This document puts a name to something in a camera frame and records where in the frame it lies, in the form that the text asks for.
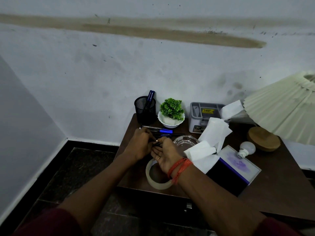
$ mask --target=lamp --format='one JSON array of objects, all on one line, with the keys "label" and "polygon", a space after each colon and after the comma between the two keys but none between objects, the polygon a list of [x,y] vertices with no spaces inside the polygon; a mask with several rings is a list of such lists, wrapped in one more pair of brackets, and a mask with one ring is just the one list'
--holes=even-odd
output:
[{"label": "lamp", "polygon": [[246,113],[267,131],[315,145],[315,73],[302,71],[246,97]]}]

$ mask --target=round wooden block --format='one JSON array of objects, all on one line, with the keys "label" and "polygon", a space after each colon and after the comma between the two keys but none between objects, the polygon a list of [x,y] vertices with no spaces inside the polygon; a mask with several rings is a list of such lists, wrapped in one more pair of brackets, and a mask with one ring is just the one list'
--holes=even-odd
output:
[{"label": "round wooden block", "polygon": [[254,143],[256,148],[272,152],[280,146],[280,139],[278,136],[268,132],[262,127],[252,127],[247,133],[248,141]]}]

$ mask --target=maroon shirt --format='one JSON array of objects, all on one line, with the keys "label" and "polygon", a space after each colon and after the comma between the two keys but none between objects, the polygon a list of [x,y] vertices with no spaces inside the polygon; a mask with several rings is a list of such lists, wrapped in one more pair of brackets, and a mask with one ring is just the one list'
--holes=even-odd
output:
[{"label": "maroon shirt", "polygon": [[[66,210],[52,209],[22,228],[16,230],[12,236],[81,236],[81,228],[76,219]],[[256,229],[254,236],[300,236],[285,223],[274,218],[266,218]]]}]

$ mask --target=red thread bracelet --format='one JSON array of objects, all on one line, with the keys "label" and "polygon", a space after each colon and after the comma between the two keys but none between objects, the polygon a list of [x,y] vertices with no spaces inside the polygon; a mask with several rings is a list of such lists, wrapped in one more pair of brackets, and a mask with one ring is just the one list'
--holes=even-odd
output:
[{"label": "red thread bracelet", "polygon": [[172,165],[172,167],[168,170],[167,172],[167,177],[170,179],[171,174],[173,172],[173,170],[178,167],[183,161],[185,161],[185,158],[182,158],[180,160],[178,160],[177,162],[174,163],[174,165]]},{"label": "red thread bracelet", "polygon": [[172,179],[172,183],[173,184],[177,184],[177,181],[178,181],[178,177],[179,175],[184,171],[186,170],[187,167],[189,167],[190,165],[192,164],[192,162],[189,160],[189,159],[185,159],[184,160],[184,163],[181,165],[181,167],[179,168],[176,176]]}]

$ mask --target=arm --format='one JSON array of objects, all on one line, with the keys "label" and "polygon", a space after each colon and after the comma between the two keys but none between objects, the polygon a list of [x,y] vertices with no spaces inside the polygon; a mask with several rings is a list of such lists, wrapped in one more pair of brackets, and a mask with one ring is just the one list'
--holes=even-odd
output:
[{"label": "arm", "polygon": [[112,189],[128,168],[150,153],[153,145],[153,142],[148,143],[150,138],[156,140],[147,128],[137,129],[125,151],[113,163],[59,206],[77,220],[83,235],[92,228]]},{"label": "arm", "polygon": [[[167,173],[181,156],[170,139],[158,140],[163,142],[163,148],[153,147],[151,155]],[[180,166],[175,168],[171,177],[176,175],[179,168]],[[194,165],[190,165],[179,175],[178,184],[202,211],[206,221],[218,235],[253,235],[266,218],[217,185]]]}]

